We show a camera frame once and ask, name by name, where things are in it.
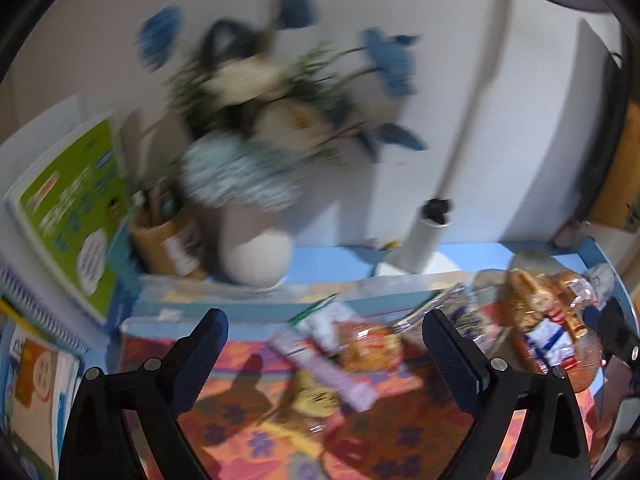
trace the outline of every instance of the vase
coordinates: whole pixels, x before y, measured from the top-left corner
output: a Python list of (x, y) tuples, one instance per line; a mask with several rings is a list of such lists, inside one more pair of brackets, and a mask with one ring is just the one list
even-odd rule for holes
[(221, 211), (219, 236), (220, 266), (238, 285), (269, 288), (289, 270), (293, 242), (278, 213), (228, 204)]

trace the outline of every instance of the orange tablecloth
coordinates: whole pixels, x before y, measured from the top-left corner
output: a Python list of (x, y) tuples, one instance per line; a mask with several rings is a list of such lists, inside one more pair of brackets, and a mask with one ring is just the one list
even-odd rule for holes
[[(127, 338), (122, 368), (164, 356), (172, 341)], [(330, 423), (327, 452), (313, 460), (287, 440), (259, 427), (290, 385), (290, 365), (265, 343), (230, 341), (194, 409), (180, 426), (212, 478), (222, 480), (333, 480), (437, 478), (473, 420), (460, 412), (428, 356), (407, 359), (397, 374), (369, 374), (382, 398), (366, 413), (344, 406)], [(583, 419), (593, 397), (578, 395)], [(494, 465), (500, 479), (513, 452), (523, 413), (514, 416)], [(136, 422), (134, 441), (150, 480), (160, 480)], [(591, 426), (585, 424), (588, 442)]]

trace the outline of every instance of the label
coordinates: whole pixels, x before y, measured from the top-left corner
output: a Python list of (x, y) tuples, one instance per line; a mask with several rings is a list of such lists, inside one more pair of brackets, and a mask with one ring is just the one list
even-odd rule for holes
[(105, 229), (94, 231), (84, 240), (76, 260), (76, 273), (82, 291), (92, 296), (104, 274), (109, 239)]
[(174, 264), (175, 272), (179, 276), (185, 277), (188, 274), (191, 274), (200, 265), (197, 258), (189, 256), (187, 251), (184, 250), (182, 240), (180, 240), (178, 235), (167, 238), (167, 240), (162, 242), (162, 245), (169, 256), (169, 259)]

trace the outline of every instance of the snack package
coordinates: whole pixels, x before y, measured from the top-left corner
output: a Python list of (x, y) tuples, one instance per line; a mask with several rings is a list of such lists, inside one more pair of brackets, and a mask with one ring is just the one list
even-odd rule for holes
[(295, 381), (296, 397), (260, 426), (317, 458), (322, 453), (327, 420), (337, 412), (340, 401), (333, 390), (323, 386), (306, 370), (298, 370)]
[(574, 343), (563, 326), (543, 318), (530, 332), (514, 336), (514, 348), (535, 373), (548, 373), (554, 366), (571, 370), (578, 364)]
[(362, 321), (346, 303), (334, 301), (337, 294), (318, 301), (289, 320), (297, 332), (312, 339), (329, 357), (340, 350), (337, 325), (344, 321)]
[(346, 372), (393, 372), (402, 363), (402, 340), (383, 326), (345, 321), (338, 324), (340, 366)]
[(422, 340), (422, 320), (424, 315), (434, 308), (443, 311), (458, 332), (475, 342), (489, 354), (500, 335), (500, 327), (478, 307), (476, 296), (463, 283), (446, 290), (436, 298), (418, 307), (409, 316), (395, 322), (390, 329), (409, 343), (426, 351)]
[(574, 349), (578, 365), (568, 374), (574, 392), (579, 394), (591, 386), (602, 366), (602, 344), (598, 335), (587, 329), (584, 336), (574, 341)]
[(522, 269), (513, 269), (507, 275), (509, 302), (513, 309), (513, 323), (520, 332), (533, 330), (548, 317), (557, 324), (564, 323), (564, 311), (552, 287)]
[(565, 312), (581, 310), (598, 302), (591, 283), (572, 270), (545, 276), (543, 281), (553, 289)]
[(350, 377), (307, 345), (292, 329), (285, 328), (278, 332), (271, 338), (270, 344), (298, 368), (308, 371), (320, 384), (333, 390), (356, 412), (366, 412), (378, 400), (376, 390)]
[(585, 279), (591, 283), (595, 294), (594, 303), (601, 306), (613, 296), (616, 286), (616, 275), (609, 264), (597, 264), (584, 273)]

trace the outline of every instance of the cardboard pencil cup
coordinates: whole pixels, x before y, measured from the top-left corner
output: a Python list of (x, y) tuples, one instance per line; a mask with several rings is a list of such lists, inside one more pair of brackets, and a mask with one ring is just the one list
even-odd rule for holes
[(138, 209), (129, 219), (132, 243), (155, 274), (203, 280), (200, 261), (202, 237), (191, 207), (185, 206), (169, 221), (150, 226), (149, 215)]

